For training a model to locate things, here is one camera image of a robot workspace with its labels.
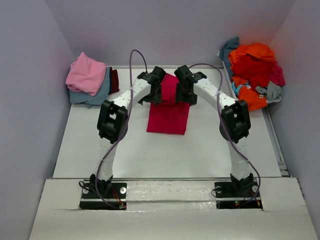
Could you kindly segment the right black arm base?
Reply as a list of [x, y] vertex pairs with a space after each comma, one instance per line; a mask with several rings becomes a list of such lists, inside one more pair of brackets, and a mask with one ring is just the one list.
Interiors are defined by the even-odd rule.
[[254, 182], [243, 191], [232, 189], [231, 181], [218, 181], [214, 183], [211, 195], [215, 198], [218, 210], [263, 209], [260, 193], [256, 193], [258, 183]]

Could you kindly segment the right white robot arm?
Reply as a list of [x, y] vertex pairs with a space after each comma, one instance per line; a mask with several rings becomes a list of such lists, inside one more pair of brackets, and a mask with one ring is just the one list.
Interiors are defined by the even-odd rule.
[[230, 152], [231, 173], [227, 190], [237, 197], [244, 195], [255, 183], [252, 173], [254, 167], [245, 156], [251, 128], [247, 102], [226, 95], [221, 91], [221, 83], [218, 87], [214, 86], [204, 73], [193, 73], [186, 65], [178, 67], [174, 74], [178, 79], [176, 103], [194, 106], [198, 97], [201, 97], [217, 110], [219, 131], [227, 141]]

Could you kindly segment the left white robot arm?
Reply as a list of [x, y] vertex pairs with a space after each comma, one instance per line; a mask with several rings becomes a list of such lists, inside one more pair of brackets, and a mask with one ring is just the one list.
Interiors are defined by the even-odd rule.
[[100, 199], [110, 194], [117, 146], [128, 132], [133, 107], [144, 102], [161, 103], [165, 76], [165, 70], [155, 66], [152, 72], [139, 74], [130, 89], [114, 100], [105, 100], [101, 104], [97, 121], [100, 137], [98, 165], [96, 172], [89, 178], [90, 190]]

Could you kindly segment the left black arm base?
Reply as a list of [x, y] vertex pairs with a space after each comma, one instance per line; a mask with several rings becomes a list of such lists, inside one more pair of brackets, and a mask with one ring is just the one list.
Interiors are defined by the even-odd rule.
[[125, 211], [127, 209], [127, 183], [115, 181], [110, 189], [100, 191], [101, 197], [96, 193], [96, 188], [88, 180], [80, 181], [81, 197], [79, 208], [81, 210], [110, 210]]

